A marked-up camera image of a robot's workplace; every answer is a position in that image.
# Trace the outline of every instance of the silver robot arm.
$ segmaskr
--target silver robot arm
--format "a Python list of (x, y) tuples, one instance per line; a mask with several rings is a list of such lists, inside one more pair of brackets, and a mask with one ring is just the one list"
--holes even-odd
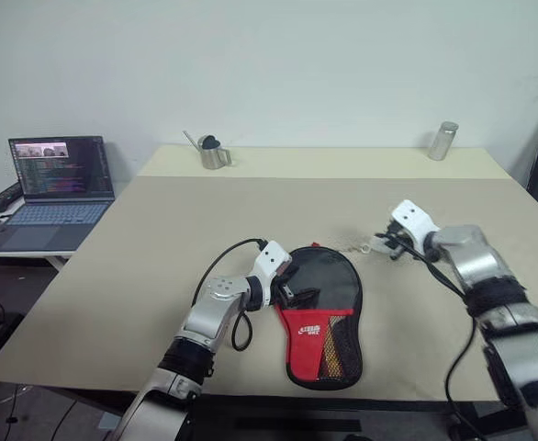
[[(496, 391), (504, 404), (523, 409), (538, 441), (538, 308), (528, 301), (525, 289), (479, 227), (439, 229), (408, 200), (394, 210), (392, 218), (394, 234), (407, 234), (415, 250), (432, 261), (441, 258), (453, 268), (465, 293), (467, 312), (485, 339), (484, 355)], [(383, 251), (384, 241), (376, 239), (374, 246)], [(401, 247), (391, 246), (392, 257), (399, 257)]]
[(260, 252), (248, 276), (213, 277), (200, 292), (179, 332), (147, 384), (123, 415), (112, 440), (187, 439), (189, 407), (213, 373), (230, 319), (271, 303), (271, 282), (281, 276), (291, 256), (271, 241)]

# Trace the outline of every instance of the laptop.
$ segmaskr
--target laptop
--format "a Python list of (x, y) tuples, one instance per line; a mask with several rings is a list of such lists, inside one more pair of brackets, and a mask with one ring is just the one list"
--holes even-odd
[(0, 252), (75, 251), (114, 201), (101, 136), (9, 140), (25, 204)]

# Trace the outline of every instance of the beige table surface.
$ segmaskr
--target beige table surface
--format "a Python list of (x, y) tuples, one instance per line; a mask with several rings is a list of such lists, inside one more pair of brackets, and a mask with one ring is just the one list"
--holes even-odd
[[(192, 150), (162, 147), (122, 193), (1, 351), (0, 381), (137, 390), (223, 249), (251, 236), (286, 249), (345, 249), (382, 231), (404, 198), (439, 226), (480, 225), (538, 305), (538, 204), (481, 150), (434, 163), (407, 149), (233, 149), (237, 165), (217, 172), (199, 167)], [(271, 174), (279, 178), (251, 177)], [(464, 306), (407, 257), (346, 255), (364, 287), (356, 385), (328, 392), (289, 381), (286, 335), (266, 309), (251, 313), (247, 351), (228, 341), (221, 348), (205, 391), (442, 400), (443, 376), (468, 332)], [(243, 248), (218, 273), (243, 274), (255, 256)], [(456, 372), (454, 396), (496, 398), (478, 339)]]

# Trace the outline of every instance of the laptop touchpad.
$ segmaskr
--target laptop touchpad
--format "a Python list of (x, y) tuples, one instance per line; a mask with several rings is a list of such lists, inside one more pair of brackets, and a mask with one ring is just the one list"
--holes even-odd
[(59, 227), (44, 226), (19, 228), (2, 245), (2, 248), (8, 250), (42, 250), (58, 230)]

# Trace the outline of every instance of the remote control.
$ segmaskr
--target remote control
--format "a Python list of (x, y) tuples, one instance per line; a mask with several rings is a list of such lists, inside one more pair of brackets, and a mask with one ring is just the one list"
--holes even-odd
[(0, 193), (0, 213), (6, 211), (12, 202), (17, 201), (21, 196), (22, 187), (19, 182)]

